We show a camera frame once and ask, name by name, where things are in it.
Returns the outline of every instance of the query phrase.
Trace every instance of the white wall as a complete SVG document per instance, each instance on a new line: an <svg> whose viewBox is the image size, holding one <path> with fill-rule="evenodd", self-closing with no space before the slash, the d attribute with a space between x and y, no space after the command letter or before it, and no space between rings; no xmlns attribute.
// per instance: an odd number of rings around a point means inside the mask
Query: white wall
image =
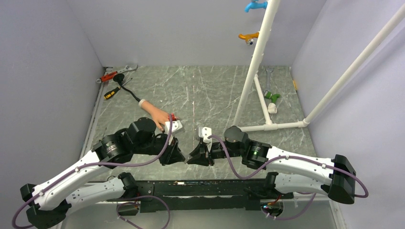
<svg viewBox="0 0 405 229"><path fill-rule="evenodd" d="M68 0L103 66L249 64L264 9L250 0ZM325 0L282 0L264 64L291 65Z"/></svg>
<svg viewBox="0 0 405 229"><path fill-rule="evenodd" d="M292 66L305 115L402 4L403 0L326 2ZM370 191L369 198L342 205L351 229L405 225L404 63L402 21L309 125L318 155L346 155Z"/></svg>
<svg viewBox="0 0 405 229"><path fill-rule="evenodd" d="M79 158L103 68L65 0L0 3L0 225ZM18 221L28 224L25 210Z"/></svg>

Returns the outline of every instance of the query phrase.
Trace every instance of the prosthetic hand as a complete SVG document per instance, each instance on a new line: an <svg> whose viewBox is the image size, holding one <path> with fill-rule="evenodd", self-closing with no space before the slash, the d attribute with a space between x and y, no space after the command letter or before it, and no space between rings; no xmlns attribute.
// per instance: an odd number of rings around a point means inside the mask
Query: prosthetic hand
<svg viewBox="0 0 405 229"><path fill-rule="evenodd" d="M156 127L159 130L163 131L164 129L160 124L164 125L166 122L169 121L169 114L165 111L160 110L144 99L139 102L139 106L150 114L152 120L156 124Z"/></svg>

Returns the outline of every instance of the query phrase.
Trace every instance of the white pvc pipe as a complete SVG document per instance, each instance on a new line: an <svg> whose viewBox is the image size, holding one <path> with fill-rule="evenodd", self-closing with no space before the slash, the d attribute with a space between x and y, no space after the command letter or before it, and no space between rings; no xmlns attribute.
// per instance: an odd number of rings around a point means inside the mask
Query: white pvc pipe
<svg viewBox="0 0 405 229"><path fill-rule="evenodd" d="M241 129L243 132L261 131L261 130L265 130L265 126L264 125L244 126L244 127L240 127L239 129Z"/></svg>
<svg viewBox="0 0 405 229"><path fill-rule="evenodd" d="M259 69L260 63L262 62L266 43L270 36L271 26L273 25L274 17L276 15L278 5L280 4L280 0L268 0L267 2L268 4L266 12L263 18L262 26L260 27L259 37L257 39L253 57L247 72L246 81L243 86L233 125L238 125L243 109L245 108L247 96L250 88L252 87L253 78Z"/></svg>
<svg viewBox="0 0 405 229"><path fill-rule="evenodd" d="M405 4L399 8L394 16L386 23L386 25L378 32L378 34L371 40L367 47L360 53L360 55L353 61L349 68L343 73L339 80L333 87L326 93L322 100L316 105L311 113L304 118L303 122L308 125L320 112L326 107L331 99L337 92L344 86L350 79L353 73L364 63L365 60L374 52L374 50L383 42L383 40L392 32L392 30L405 18Z"/></svg>
<svg viewBox="0 0 405 229"><path fill-rule="evenodd" d="M240 127L243 132L249 131L261 131L261 130L278 130L278 129L285 129L285 128L293 128L293 127L306 127L306 125L302 121L298 121L295 123L281 123L281 124L264 124L264 125L255 125L255 126L244 126Z"/></svg>
<svg viewBox="0 0 405 229"><path fill-rule="evenodd" d="M257 94L259 95L260 105L262 106L263 115L265 116L266 124L272 124L270 115L268 114L265 98L262 93L262 87L260 86L259 77L257 74L255 75L254 80L255 80Z"/></svg>

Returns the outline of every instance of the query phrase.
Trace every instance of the faucet spout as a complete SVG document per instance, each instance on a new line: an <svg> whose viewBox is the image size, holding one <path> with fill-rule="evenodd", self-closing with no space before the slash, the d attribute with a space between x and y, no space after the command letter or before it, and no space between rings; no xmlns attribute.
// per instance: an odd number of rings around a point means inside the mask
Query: faucet spout
<svg viewBox="0 0 405 229"><path fill-rule="evenodd" d="M266 9L267 8L267 1L263 2L263 3L258 3L258 0L252 0L251 3L249 3L246 7L245 7L245 12L249 12L250 9Z"/></svg>

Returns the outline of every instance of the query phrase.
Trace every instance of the red handle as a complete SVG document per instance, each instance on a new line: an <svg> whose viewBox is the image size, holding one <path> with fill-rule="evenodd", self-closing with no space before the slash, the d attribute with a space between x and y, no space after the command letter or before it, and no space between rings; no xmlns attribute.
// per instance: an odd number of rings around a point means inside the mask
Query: red handle
<svg viewBox="0 0 405 229"><path fill-rule="evenodd" d="M171 119L172 119L173 121L177 121L177 118L176 118L176 116L174 116L174 113L171 113L170 115L171 115Z"/></svg>
<svg viewBox="0 0 405 229"><path fill-rule="evenodd" d="M109 81L112 78L114 78L114 76L117 74L117 71L112 72L112 73L108 73L107 75L103 76L100 78L101 82L105 82L105 81Z"/></svg>

